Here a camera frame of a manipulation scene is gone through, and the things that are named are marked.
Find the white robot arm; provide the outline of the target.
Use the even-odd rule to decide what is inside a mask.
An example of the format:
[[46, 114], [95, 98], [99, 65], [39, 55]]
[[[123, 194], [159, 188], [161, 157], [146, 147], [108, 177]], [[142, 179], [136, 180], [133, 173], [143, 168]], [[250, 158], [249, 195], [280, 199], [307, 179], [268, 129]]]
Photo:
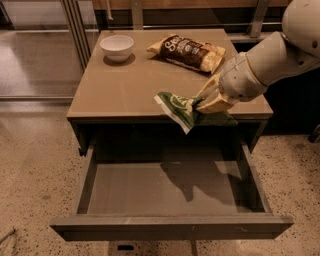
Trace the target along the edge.
[[320, 66], [320, 0], [292, 0], [274, 32], [221, 67], [197, 94], [195, 109], [209, 114], [249, 102], [277, 81]]

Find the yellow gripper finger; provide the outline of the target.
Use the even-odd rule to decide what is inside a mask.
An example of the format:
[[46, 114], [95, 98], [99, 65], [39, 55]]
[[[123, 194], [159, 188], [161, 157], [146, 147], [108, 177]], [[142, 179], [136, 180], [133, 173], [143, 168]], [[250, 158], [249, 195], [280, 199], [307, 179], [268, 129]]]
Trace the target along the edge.
[[216, 98], [220, 93], [220, 74], [213, 75], [197, 93], [197, 97], [202, 99]]
[[196, 110], [203, 114], [211, 114], [226, 111], [234, 106], [231, 98], [226, 97], [219, 93], [215, 99], [205, 99], [201, 101]]

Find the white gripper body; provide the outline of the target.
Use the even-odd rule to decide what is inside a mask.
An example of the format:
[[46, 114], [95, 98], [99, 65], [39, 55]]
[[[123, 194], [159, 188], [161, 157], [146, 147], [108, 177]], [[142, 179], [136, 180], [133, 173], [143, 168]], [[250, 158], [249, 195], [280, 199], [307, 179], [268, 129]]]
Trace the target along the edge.
[[219, 84], [223, 94], [241, 102], [252, 101], [266, 92], [245, 52], [240, 52], [223, 65]]

